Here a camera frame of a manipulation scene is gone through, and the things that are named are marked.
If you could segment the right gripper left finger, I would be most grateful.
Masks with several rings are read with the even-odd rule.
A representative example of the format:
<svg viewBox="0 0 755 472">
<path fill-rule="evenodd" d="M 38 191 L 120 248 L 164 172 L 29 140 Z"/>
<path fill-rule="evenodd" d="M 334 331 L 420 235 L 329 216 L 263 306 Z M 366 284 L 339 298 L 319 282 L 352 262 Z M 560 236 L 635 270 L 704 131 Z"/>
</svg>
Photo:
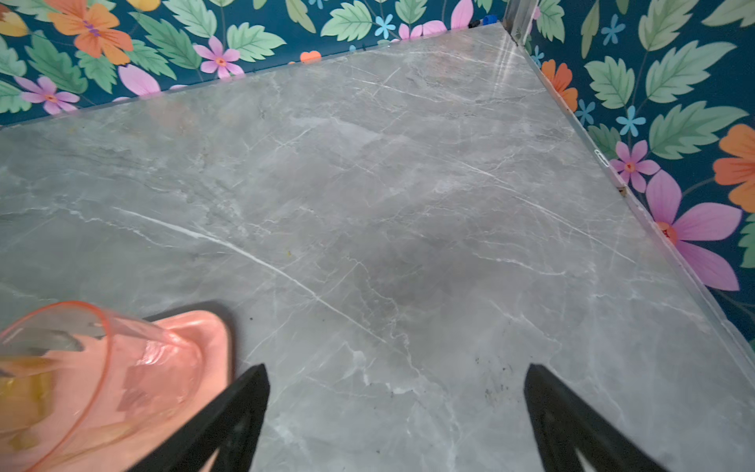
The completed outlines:
<svg viewBox="0 0 755 472">
<path fill-rule="evenodd" d="M 133 471 L 249 471 L 267 412 L 267 368 L 255 365 L 134 465 Z"/>
</svg>

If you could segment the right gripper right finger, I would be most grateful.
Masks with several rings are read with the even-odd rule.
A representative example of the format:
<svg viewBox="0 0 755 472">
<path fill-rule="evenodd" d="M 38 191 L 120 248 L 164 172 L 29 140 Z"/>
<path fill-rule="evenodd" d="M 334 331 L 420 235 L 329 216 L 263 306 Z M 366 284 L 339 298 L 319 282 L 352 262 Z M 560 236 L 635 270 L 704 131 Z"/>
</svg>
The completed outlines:
<svg viewBox="0 0 755 472">
<path fill-rule="evenodd" d="M 545 366 L 529 366 L 524 396 L 544 470 L 665 470 Z"/>
</svg>

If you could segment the pink plastic tray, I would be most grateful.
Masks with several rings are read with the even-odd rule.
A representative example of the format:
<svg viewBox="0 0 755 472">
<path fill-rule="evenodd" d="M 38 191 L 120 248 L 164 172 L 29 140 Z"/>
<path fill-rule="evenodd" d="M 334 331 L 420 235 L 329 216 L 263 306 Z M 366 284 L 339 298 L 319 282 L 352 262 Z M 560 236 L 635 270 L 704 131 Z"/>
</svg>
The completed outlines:
<svg viewBox="0 0 755 472">
<path fill-rule="evenodd" d="M 198 344 L 204 355 L 204 368 L 195 395 L 164 422 L 66 460 L 54 466 L 54 471 L 126 471 L 171 438 L 229 386 L 233 372 L 232 340 L 218 315 L 194 310 L 156 320 L 155 324 Z"/>
</svg>

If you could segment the pink short cup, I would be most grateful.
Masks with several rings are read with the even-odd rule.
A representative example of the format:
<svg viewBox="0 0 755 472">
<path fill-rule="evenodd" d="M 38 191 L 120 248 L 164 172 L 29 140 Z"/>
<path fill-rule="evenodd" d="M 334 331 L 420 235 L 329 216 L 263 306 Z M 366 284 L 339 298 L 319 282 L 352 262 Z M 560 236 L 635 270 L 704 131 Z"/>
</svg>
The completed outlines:
<svg viewBox="0 0 755 472">
<path fill-rule="evenodd" d="M 2 332 L 2 356 L 57 362 L 41 443 L 1 456 L 4 471 L 41 471 L 164 422 L 194 396 L 204 368 L 195 342 L 85 302 L 24 316 Z"/>
</svg>

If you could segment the short green cup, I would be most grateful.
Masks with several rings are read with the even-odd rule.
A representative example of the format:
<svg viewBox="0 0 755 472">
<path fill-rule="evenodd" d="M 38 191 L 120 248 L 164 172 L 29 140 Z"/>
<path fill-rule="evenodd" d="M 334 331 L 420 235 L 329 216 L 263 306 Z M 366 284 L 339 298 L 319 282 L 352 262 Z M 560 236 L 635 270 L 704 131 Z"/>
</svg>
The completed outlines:
<svg viewBox="0 0 755 472">
<path fill-rule="evenodd" d="M 41 443 L 37 429 L 53 410 L 56 364 L 43 357 L 1 357 L 2 456 Z"/>
</svg>

